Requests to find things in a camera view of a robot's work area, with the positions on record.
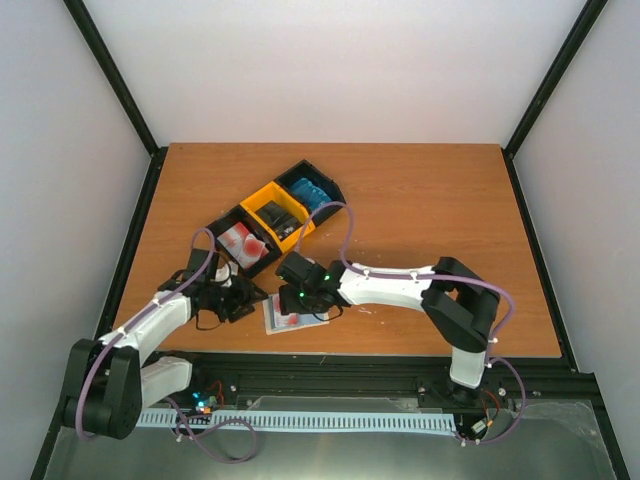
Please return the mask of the black vip card stack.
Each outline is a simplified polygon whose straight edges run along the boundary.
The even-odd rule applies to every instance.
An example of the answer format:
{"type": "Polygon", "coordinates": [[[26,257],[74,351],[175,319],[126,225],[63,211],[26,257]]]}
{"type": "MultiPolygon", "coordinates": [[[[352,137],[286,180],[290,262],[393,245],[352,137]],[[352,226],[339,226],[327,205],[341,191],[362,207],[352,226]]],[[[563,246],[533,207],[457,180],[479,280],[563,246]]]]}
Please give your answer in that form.
{"type": "Polygon", "coordinates": [[[273,200],[260,207],[256,214],[280,241],[288,238],[302,226],[293,214],[273,200]]]}

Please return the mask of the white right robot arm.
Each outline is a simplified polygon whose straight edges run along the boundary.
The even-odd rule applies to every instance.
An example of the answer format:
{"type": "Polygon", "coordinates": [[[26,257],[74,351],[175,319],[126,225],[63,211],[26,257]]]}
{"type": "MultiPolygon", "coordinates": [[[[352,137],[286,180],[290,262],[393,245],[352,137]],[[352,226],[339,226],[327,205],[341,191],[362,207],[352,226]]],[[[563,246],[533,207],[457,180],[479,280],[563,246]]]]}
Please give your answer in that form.
{"type": "Polygon", "coordinates": [[[500,294],[452,257],[434,266],[379,268],[335,260],[320,263],[291,252],[276,269],[284,314],[317,318],[337,309],[368,304],[424,313],[451,346],[449,378],[469,390],[484,376],[490,333],[500,294]]]}

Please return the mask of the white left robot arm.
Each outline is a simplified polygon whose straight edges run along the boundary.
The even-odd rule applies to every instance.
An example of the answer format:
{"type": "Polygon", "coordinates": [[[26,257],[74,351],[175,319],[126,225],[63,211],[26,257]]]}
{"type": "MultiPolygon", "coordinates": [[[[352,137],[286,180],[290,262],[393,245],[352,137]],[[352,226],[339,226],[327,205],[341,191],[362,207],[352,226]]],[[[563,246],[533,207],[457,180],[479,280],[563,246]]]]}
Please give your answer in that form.
{"type": "Polygon", "coordinates": [[[233,323],[253,313],[267,293],[216,252],[191,251],[185,268],[163,282],[151,300],[117,329],[71,348],[61,390],[61,421],[81,438],[127,437],[142,411],[176,393],[201,400],[208,378],[183,358],[148,361],[175,330],[213,313],[233,323]]]}

